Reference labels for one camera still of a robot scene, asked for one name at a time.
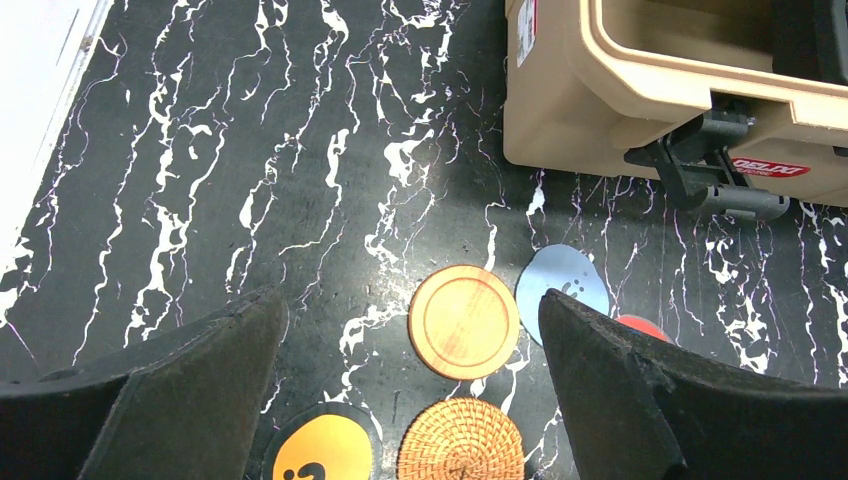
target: marble tabletop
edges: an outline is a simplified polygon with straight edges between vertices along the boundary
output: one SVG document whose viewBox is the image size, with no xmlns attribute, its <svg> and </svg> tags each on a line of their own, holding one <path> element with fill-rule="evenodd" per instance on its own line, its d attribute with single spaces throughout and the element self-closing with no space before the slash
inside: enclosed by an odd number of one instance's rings
<svg viewBox="0 0 848 480">
<path fill-rule="evenodd" d="M 371 416 L 393 478 L 415 416 L 475 396 L 520 429 L 528 478 L 574 479 L 526 333 L 504 368 L 455 382 L 406 330 L 439 268 L 478 265 L 514 288 L 538 249 L 564 243 L 593 262 L 612 316 L 758 373 L 848 383 L 846 212 L 697 217 L 656 182 L 511 165 L 506 32 L 502 0 L 116 0 L 0 282 L 0 379 L 277 284 L 286 335 L 246 478 L 280 424 L 326 401 Z"/>
</svg>

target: white sticker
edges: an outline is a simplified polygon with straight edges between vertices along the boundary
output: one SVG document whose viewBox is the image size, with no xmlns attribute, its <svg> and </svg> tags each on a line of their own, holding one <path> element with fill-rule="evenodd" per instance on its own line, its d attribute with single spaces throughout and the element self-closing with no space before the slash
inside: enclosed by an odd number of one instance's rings
<svg viewBox="0 0 848 480">
<path fill-rule="evenodd" d="M 518 66 L 536 44 L 536 0 L 524 0 L 518 10 Z"/>
</svg>

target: sticker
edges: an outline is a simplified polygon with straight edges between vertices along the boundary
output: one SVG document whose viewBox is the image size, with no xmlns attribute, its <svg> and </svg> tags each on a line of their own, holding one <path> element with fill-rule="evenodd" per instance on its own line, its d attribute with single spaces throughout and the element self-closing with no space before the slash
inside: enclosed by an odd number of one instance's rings
<svg viewBox="0 0 848 480">
<path fill-rule="evenodd" d="M 518 315 L 527 334 L 539 345 L 539 303 L 549 288 L 576 299 L 593 310 L 609 315 L 607 287 L 592 261 L 568 245 L 548 245 L 536 252 L 521 272 L 515 287 Z"/>
<path fill-rule="evenodd" d="M 668 335 L 662 331 L 659 325 L 646 318 L 637 317 L 636 315 L 622 315 L 616 318 L 616 321 L 622 325 L 632 328 L 633 330 L 658 338 L 664 342 L 671 343 L 671 339 L 668 338 Z"/>
<path fill-rule="evenodd" d="M 377 480 L 380 441 L 371 417 L 344 403 L 319 404 L 289 420 L 262 462 L 266 480 Z"/>
<path fill-rule="evenodd" d="M 524 0 L 518 9 L 518 66 L 536 44 L 536 0 Z"/>
<path fill-rule="evenodd" d="M 768 160 L 755 160 L 753 158 L 734 158 L 733 166 L 740 173 L 757 175 L 759 177 L 789 178 L 797 177 L 810 171 L 810 167 L 803 165 L 769 162 Z"/>
</svg>

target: plastic bin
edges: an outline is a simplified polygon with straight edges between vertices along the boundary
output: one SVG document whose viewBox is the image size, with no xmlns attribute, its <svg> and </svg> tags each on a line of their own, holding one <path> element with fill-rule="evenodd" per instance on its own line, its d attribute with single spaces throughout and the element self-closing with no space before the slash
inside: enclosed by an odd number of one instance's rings
<svg viewBox="0 0 848 480">
<path fill-rule="evenodd" d="M 628 149 L 730 94 L 756 118 L 730 150 L 755 187 L 848 206 L 848 87 L 772 73 L 771 0 L 514 0 L 507 18 L 510 162 L 658 178 Z"/>
</svg>

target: coaster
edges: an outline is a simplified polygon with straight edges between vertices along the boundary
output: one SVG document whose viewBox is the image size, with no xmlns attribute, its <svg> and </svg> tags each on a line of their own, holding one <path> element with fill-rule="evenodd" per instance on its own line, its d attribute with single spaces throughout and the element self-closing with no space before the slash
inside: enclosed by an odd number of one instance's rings
<svg viewBox="0 0 848 480">
<path fill-rule="evenodd" d="M 378 480 L 381 445 L 371 417 L 345 403 L 316 405 L 274 435 L 262 462 L 267 480 Z"/>
<path fill-rule="evenodd" d="M 474 380 L 499 369 L 518 341 L 518 309 L 498 277 L 471 265 L 430 275 L 409 307 L 409 336 L 437 373 Z"/>
<path fill-rule="evenodd" d="M 664 342 L 672 343 L 668 335 L 666 335 L 656 323 L 646 318 L 637 317 L 636 315 L 621 315 L 616 318 L 616 321 L 622 325 L 632 328 L 633 330 L 658 338 Z"/>
<path fill-rule="evenodd" d="M 539 345 L 539 303 L 549 288 L 559 290 L 583 305 L 609 315 L 609 296 L 592 261 L 568 245 L 548 245 L 536 252 L 515 287 L 521 323 Z"/>
<path fill-rule="evenodd" d="M 522 480 L 521 434 L 503 412 L 475 398 L 439 402 L 403 437 L 398 480 Z"/>
</svg>

